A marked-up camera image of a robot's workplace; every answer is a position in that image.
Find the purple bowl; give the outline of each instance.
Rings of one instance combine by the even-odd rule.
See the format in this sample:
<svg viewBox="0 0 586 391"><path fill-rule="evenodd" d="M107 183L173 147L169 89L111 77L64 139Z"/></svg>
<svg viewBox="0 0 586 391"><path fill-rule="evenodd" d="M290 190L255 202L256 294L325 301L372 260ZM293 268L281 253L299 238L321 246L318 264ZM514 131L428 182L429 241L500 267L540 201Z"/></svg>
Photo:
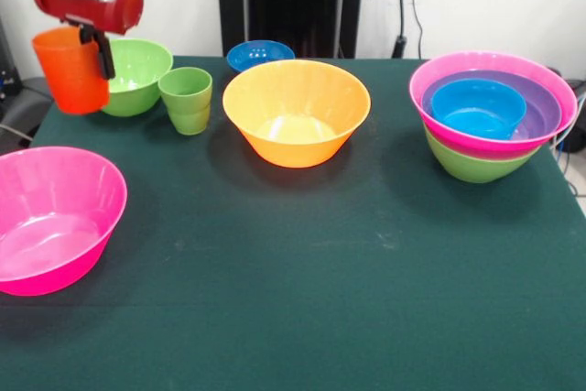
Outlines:
<svg viewBox="0 0 586 391"><path fill-rule="evenodd" d="M561 122L561 109L556 98L541 85L527 78L500 71L464 71L448 75L431 84L423 94L421 106L432 115L431 97L437 89L452 81L465 79L499 81L521 93L527 104L525 118L516 128L511 140L529 139L553 133Z"/></svg>

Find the dark green tablecloth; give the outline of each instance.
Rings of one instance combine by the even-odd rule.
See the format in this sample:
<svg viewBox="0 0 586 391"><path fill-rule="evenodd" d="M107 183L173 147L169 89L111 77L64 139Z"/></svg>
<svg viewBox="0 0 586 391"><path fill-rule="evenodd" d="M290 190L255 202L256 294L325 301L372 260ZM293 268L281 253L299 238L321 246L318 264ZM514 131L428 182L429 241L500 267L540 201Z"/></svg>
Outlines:
<svg viewBox="0 0 586 391"><path fill-rule="evenodd" d="M407 96L415 61L340 60L373 108L326 164L265 163L226 121L178 135L52 109L37 145L124 172L125 216L96 268L0 296L0 389L582 390L584 219L543 149L473 186L429 152Z"/></svg>

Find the cup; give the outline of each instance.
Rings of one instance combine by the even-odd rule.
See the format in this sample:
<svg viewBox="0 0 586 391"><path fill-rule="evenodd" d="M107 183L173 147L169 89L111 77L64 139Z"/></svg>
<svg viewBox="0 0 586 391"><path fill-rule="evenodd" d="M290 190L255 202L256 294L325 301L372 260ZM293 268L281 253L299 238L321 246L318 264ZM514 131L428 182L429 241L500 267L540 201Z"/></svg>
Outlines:
<svg viewBox="0 0 586 391"><path fill-rule="evenodd" d="M33 38L33 48L55 103L66 114L89 114L108 104L96 42L82 44L76 27L58 27Z"/></svg>
<svg viewBox="0 0 586 391"><path fill-rule="evenodd" d="M210 120L212 76L199 68L178 68L158 81L168 117L182 135L201 133Z"/></svg>

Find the plastic bowl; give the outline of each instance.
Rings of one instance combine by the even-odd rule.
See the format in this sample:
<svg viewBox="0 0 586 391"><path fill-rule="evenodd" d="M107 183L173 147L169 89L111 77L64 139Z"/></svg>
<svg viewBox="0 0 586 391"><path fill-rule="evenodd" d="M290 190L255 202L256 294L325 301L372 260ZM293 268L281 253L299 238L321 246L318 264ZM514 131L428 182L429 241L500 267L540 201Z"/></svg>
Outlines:
<svg viewBox="0 0 586 391"><path fill-rule="evenodd" d="M173 65L173 55L148 40L120 38L110 42L116 77L109 81L110 102L102 111L112 116L142 114L157 102L157 82Z"/></svg>
<svg viewBox="0 0 586 391"><path fill-rule="evenodd" d="M223 108L253 149L288 168L318 165L366 119L370 95L356 77L319 61L284 60L234 78Z"/></svg>
<svg viewBox="0 0 586 391"><path fill-rule="evenodd" d="M125 204L122 173L90 151L38 147L0 157L0 291L44 295L83 277Z"/></svg>
<svg viewBox="0 0 586 391"><path fill-rule="evenodd" d="M558 101L544 87L527 78L512 73L498 71L464 71L448 75L434 82L423 95L421 106L427 114L432 114L431 98L441 86L452 81L483 79L499 81L512 87L525 98L527 112L516 128L511 139L530 139L555 132L561 122L561 109Z"/></svg>
<svg viewBox="0 0 586 391"><path fill-rule="evenodd" d="M441 144L425 127L425 135L433 155L454 178L470 183L487 183L512 173L539 150L539 147L526 155L514 159L479 159L466 156Z"/></svg>
<svg viewBox="0 0 586 391"><path fill-rule="evenodd" d="M232 69L242 72L269 61L295 59L295 53L278 41L251 40L230 49L227 59Z"/></svg>
<svg viewBox="0 0 586 391"><path fill-rule="evenodd" d="M434 93L431 108L441 123L490 139L510 139L527 110L519 92L488 80L450 82Z"/></svg>
<svg viewBox="0 0 586 391"><path fill-rule="evenodd" d="M453 73L474 70L513 73L544 87L556 98L561 108L558 128L552 133L529 139L485 139L454 130L424 111L422 98L431 84ZM515 158L526 155L568 128L577 113L576 96L569 85L553 71L530 60L493 52L459 52L430 60L422 64L411 77L409 92L429 131L443 145L473 157Z"/></svg>

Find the bowl rim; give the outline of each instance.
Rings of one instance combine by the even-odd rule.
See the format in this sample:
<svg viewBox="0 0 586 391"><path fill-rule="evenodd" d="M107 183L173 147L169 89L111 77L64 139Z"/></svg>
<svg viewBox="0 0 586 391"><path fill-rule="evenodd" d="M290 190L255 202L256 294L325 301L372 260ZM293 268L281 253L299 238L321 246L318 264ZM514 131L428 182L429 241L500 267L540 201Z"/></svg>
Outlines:
<svg viewBox="0 0 586 391"><path fill-rule="evenodd" d="M290 55L290 56L291 56L291 58L290 58L290 59L271 60L271 61L268 61L269 63L270 63L270 62L273 62L273 61L282 61L282 60L295 60L295 59L297 58L297 57L295 56L295 51L293 51L293 49L292 49L292 48L290 48L290 47L289 47L289 46L287 46L285 43L282 43L282 42L280 42L280 41L276 41L276 40L267 40L267 39L259 39L259 40L247 40L247 41L243 41L242 43L238 43L236 46L233 46L233 47L232 47L232 48L231 48L231 49L228 51L228 53L226 54L226 60L228 61L228 65L229 65L229 66L230 66L232 69L234 69L235 71L237 71L237 72L244 72L244 71L248 71L248 69L252 69L252 68L255 68L255 67L256 67L256 66L253 66L252 68L248 68L248 69L241 69L241 68L238 68L238 67L236 67L236 66L233 64L233 62L232 62L232 58L234 57L234 53L235 53L235 52L236 52L238 49L240 49L240 48L242 48L242 47L244 47L244 46L246 46L246 45L250 45L251 43L271 43L271 44L275 44L275 45L279 46L280 48L284 49L284 50L285 50L285 52L288 52L288 55Z"/></svg>
<svg viewBox="0 0 586 391"><path fill-rule="evenodd" d="M169 56L170 59L170 63L168 65L168 67L165 69L165 71L156 79L153 80L152 82L150 82L149 84L144 84L141 85L135 89L129 89L126 91L116 91L116 92L112 92L110 91L110 81L115 80L116 77L112 78L111 80L108 81L108 92L110 93L110 95L117 95L117 94L121 94L121 93L129 93L129 92L136 92L136 91L142 91L143 89L146 89L148 87L151 87L153 84L158 84L158 81L160 80L160 78L165 75L167 72L169 72L171 70L171 68L173 67L173 53L168 50L166 47L164 47L163 45L161 45L160 43L157 43L156 41L153 40L149 40L148 38L113 38L112 40L110 40L110 46L112 45L119 45L121 44L120 42L133 42L133 41L139 41L142 43L148 43L150 45L156 46L158 48L163 49L167 55Z"/></svg>
<svg viewBox="0 0 586 391"><path fill-rule="evenodd" d="M321 68L326 67L327 69L333 69L337 72L339 72L340 74L349 77L352 81L355 81L358 84L359 89L362 89L364 96L366 97L367 100L367 105L366 105L366 111L364 112L364 114L360 117L360 119L358 120L357 123L353 124L350 128L344 130L343 132L336 134L336 136L331 136L328 137L327 139L323 139L319 142L282 142L282 141L276 141L274 139L269 139L263 136L259 136L256 133L252 133L249 130L246 130L244 128L242 128L241 126L239 126L233 119L233 117L230 115L230 113L226 110L226 95L227 93L234 87L233 84L235 81L238 80L239 77L241 77L242 75L246 75L247 72L251 71L251 70L260 70L260 69L271 69L271 65L274 65L275 63L280 63L280 64L313 64L315 66L320 66ZM276 60L276 61L270 61L268 63L263 63L263 64L259 64L258 66L254 66L250 69L247 69L245 72L241 73L240 75L237 75L235 78L233 78L228 85L226 86L226 88L223 91L223 95L222 95L222 107L223 110L226 113L226 116L228 116L228 119L230 119L230 121L232 121L232 123L238 128L238 130L246 133L247 135L254 137L256 139L261 139L263 141L266 142L271 142L271 143L275 143L275 144L282 144L284 146L313 146L313 145L320 145L320 144L326 144L328 142L331 142L335 139L340 139L343 138L345 136L349 136L351 135L354 130L356 130L360 125L362 125L362 123L366 120L366 118L368 117L368 115L370 114L371 111L371 107L372 107L372 100L370 97L370 93L368 92L368 89L366 88L366 86L364 85L364 83L362 81L360 81L360 79L358 77L356 77L354 74L348 72L346 69L340 68L339 66L330 64L330 63L325 63L323 61L316 61L316 60L305 60L305 59L293 59L293 60Z"/></svg>
<svg viewBox="0 0 586 391"><path fill-rule="evenodd" d="M425 115L426 117L428 117L429 119L431 119L433 121L434 124L437 124L439 126L441 126L443 129L453 133L456 136L465 136L468 137L470 139L473 140L477 140L477 141L482 141L482 142L487 142L493 145L502 145L502 146L513 146L513 147L523 147L527 144L533 144L533 143L545 143L546 141L548 141L549 139L551 139L554 136L559 135L560 133L562 133L564 130L566 130L572 123L573 121L576 119L576 113L578 112L578 103L577 100L574 100L572 102L572 117L568 119L568 121L565 124L562 124L561 121L559 122L558 128L556 128L556 130L550 134L547 135L543 135L543 136L538 136L538 137L531 137L528 139L517 139L517 140L503 140L503 139L490 139L490 138L486 138L486 137L480 137L480 136L474 136L474 135L469 135L466 133L463 133L459 130L455 130L451 127L449 127L448 125L445 125L443 123L441 123L440 121L436 120L433 116L431 116L430 114L428 114L423 107L421 106L420 103L418 103L418 101L415 98L415 94L414 94L414 82L417 79L417 74L419 72L419 70L425 66L428 65L429 63L432 62L438 62L439 60L443 60L449 57L454 57L454 56L461 56L461 55L472 55L472 54L477 54L477 55L488 55L488 56L496 56L496 57L504 57L504 58L508 58L508 59L514 59L514 60L518 60L518 61L522 61L530 66L532 66L535 70L537 71L542 71L542 72L548 72L551 73L552 75L555 75L556 78L560 81L560 87L562 89L565 89L566 92L571 93L572 96L574 95L573 90L570 88L570 86L563 80L563 78L558 77L558 75L556 75L553 71L550 71L548 68L546 68L545 66L536 63L532 60L526 59L524 57L519 57L517 55L513 55L513 54L507 54L505 52L497 52L497 51L492 51L492 50L460 50L460 51L454 51L454 52L449 52L446 54L442 54L436 58L430 59L425 61L424 63L421 63L415 70L414 72L411 74L411 78L409 80L409 85L408 85L408 90L409 90L409 97L411 99L411 102L415 105L415 107L418 109L419 113L421 114L421 116L423 117L423 115ZM545 88L546 90L548 89L545 85L538 83L536 81L534 81L536 84L539 84L540 86L542 86L543 88Z"/></svg>
<svg viewBox="0 0 586 391"><path fill-rule="evenodd" d="M535 148L532 148L531 151L529 151L528 153L525 153L524 155L517 156L517 157L510 157L507 159L486 159L484 157L474 157L474 156L470 156L470 155L464 155L463 153L461 153L457 150L454 150L453 148L450 148L450 147L446 146L444 143L442 143L439 139L437 139L433 135L433 133L431 133L431 130L429 130L425 124L423 125L423 129L425 130L426 135L429 136L432 140L434 140L441 148L448 150L450 153L452 153L453 155L455 155L457 157L461 157L462 159L471 160L471 161L478 162L481 164L510 164L510 163L517 162L519 160L523 160L527 157L531 157L531 156L535 155L537 153L537 151L541 148L541 147L535 147Z"/></svg>
<svg viewBox="0 0 586 391"><path fill-rule="evenodd" d="M87 156L94 156L94 157L99 158L101 161L103 161L106 165L108 165L114 171L115 176L122 183L122 190L123 190L122 203L120 204L119 212L116 214L115 220L112 222L112 224L104 231L104 233L102 235L100 235L99 238L95 239L92 242L92 244L88 245L85 250L80 251L76 256L74 256L68 260L65 260L65 261L60 261L55 266L51 267L50 269L43 269L43 270L31 273L31 274L26 274L23 277L5 277L5 278L0 277L0 283L22 281L22 280L29 279L32 277L39 277L39 276L45 275L49 272L52 272L54 270L58 270L64 266L68 265L69 263L79 259L83 255L90 252L95 246L97 246L99 243L101 243L103 240L105 240L106 237L108 237L113 232L116 225L120 222L120 219L122 218L122 214L124 213L125 208L126 208L126 203L128 201L128 187L126 185L126 180L125 180L125 177L124 177L124 174L122 173L122 171L120 171L120 169L110 159L108 159L102 155L99 155L98 153L95 153L93 151L86 150L85 148L68 147L68 146L32 147L32 148L27 148L24 150L13 151L12 153L8 153L8 154L0 156L0 165L2 164L3 161L9 160L11 157L24 156L24 155L29 154L29 152L37 152L40 150L42 150L42 151L51 151L52 150L52 151L56 151L56 152L68 150L68 151L73 151L73 152L77 152L77 153L83 153L84 155L87 155Z"/></svg>

